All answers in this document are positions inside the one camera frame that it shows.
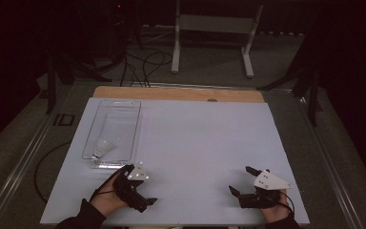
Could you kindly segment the black tripod stand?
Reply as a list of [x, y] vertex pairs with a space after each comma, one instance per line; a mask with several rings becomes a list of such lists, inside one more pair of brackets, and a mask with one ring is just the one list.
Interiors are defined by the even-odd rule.
[[55, 77], [58, 76], [63, 84], [71, 85], [74, 77], [71, 74], [71, 67], [84, 73], [89, 78], [99, 82], [111, 82], [110, 79], [101, 76], [98, 72], [85, 67], [81, 62], [77, 61], [70, 55], [60, 52], [53, 46], [46, 48], [47, 57], [47, 85], [46, 98], [48, 99], [48, 107], [46, 114], [49, 115], [56, 104], [56, 82]]
[[294, 97], [309, 95], [307, 115], [310, 122], [316, 126], [316, 107], [319, 84], [319, 67], [314, 63], [296, 64], [292, 63], [283, 77], [265, 86], [257, 87], [259, 91], [270, 91], [291, 80], [296, 80], [291, 89]]

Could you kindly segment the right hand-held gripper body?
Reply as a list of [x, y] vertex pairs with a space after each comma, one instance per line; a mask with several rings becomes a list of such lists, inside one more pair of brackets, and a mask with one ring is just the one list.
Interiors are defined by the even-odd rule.
[[255, 192], [253, 194], [240, 193], [237, 199], [241, 208], [271, 208], [279, 202], [279, 191], [292, 187], [292, 183], [272, 174], [269, 170], [263, 170], [259, 176], [255, 177]]

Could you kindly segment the person's right hand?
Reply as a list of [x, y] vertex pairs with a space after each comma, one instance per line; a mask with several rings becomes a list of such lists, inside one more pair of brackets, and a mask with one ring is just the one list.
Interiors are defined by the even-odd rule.
[[285, 190], [280, 190], [280, 199], [277, 205], [271, 208], [261, 209], [261, 213], [267, 223], [280, 221], [288, 217], [291, 213], [291, 208], [288, 203], [288, 197]]

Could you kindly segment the white feather shuttlecock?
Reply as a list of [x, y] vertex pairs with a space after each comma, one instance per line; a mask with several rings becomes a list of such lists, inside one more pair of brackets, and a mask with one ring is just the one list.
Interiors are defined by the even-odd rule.
[[96, 146], [94, 148], [92, 156], [95, 158], [100, 158], [102, 155], [107, 153], [111, 148], [112, 144], [108, 140], [99, 138], [96, 142]]

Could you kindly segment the white metal stand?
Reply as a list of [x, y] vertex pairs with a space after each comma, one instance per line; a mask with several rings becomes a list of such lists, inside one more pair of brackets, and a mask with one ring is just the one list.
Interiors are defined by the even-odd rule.
[[263, 5], [258, 5], [252, 18], [220, 17], [209, 15], [182, 14], [180, 12], [181, 0], [175, 0], [175, 24], [174, 24], [174, 48], [172, 59], [172, 73], [179, 72], [180, 61], [180, 32], [181, 31], [209, 31], [209, 32], [229, 32], [237, 34], [247, 34], [249, 39], [247, 44], [241, 48], [241, 56], [248, 78], [254, 76], [254, 69], [251, 62], [250, 50], [254, 42], [256, 29], [259, 24]]

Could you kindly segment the clear plastic container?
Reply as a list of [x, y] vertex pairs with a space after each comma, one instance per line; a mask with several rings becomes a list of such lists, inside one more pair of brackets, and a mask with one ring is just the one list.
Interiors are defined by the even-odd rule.
[[[118, 169], [134, 163], [140, 114], [140, 101], [102, 99], [95, 110], [82, 158], [93, 169]], [[92, 154], [99, 138], [108, 140], [112, 148], [95, 158]]]

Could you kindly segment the person's left hand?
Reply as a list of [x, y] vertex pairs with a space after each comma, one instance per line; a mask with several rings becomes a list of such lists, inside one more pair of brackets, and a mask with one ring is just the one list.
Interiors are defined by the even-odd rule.
[[113, 191], [113, 182], [118, 175], [110, 176], [93, 194], [90, 204], [104, 217], [112, 215], [120, 208], [126, 207], [127, 203], [118, 197]]

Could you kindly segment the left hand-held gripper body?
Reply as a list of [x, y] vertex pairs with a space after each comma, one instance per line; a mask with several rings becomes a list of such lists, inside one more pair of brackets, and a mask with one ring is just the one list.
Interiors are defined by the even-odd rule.
[[147, 176], [135, 166], [129, 174], [124, 173], [123, 167], [115, 173], [118, 177], [112, 184], [113, 190], [129, 207], [143, 213], [149, 205], [147, 205], [147, 198], [138, 193], [137, 187], [147, 179]]

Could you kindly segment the black rectangular floor frame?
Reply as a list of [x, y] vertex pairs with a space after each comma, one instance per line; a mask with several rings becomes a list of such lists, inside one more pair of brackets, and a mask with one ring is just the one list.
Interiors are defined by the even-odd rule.
[[52, 123], [53, 126], [71, 126], [75, 120], [74, 114], [57, 114]]

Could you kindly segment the white table mat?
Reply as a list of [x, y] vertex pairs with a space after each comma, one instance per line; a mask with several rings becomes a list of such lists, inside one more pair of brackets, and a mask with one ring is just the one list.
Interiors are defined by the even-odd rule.
[[108, 217], [114, 226], [259, 225], [230, 190], [253, 191], [251, 166], [295, 182], [266, 103], [145, 100], [136, 159], [149, 178], [139, 193], [155, 198], [140, 213], [126, 207]]

